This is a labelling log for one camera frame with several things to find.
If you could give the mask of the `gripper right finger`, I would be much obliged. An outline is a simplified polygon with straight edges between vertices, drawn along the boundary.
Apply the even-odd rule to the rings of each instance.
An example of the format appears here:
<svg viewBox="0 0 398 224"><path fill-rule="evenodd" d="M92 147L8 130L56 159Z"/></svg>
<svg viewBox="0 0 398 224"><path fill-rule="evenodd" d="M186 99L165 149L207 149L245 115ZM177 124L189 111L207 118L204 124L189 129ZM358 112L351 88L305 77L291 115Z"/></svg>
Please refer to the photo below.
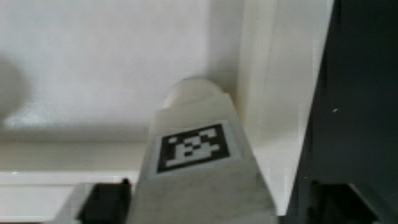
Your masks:
<svg viewBox="0 0 398 224"><path fill-rule="evenodd" d="M378 216L346 183L310 183L307 224L380 224Z"/></svg>

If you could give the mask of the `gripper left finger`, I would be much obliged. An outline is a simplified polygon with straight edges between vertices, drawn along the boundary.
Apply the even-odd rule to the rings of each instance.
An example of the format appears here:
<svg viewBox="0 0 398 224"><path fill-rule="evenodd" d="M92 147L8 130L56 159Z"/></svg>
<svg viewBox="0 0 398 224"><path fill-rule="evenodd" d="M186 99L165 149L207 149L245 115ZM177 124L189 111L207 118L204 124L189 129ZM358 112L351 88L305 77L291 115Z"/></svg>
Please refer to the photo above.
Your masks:
<svg viewBox="0 0 398 224"><path fill-rule="evenodd" d="M97 183L79 209L79 224L125 224L131 203L131 183Z"/></svg>

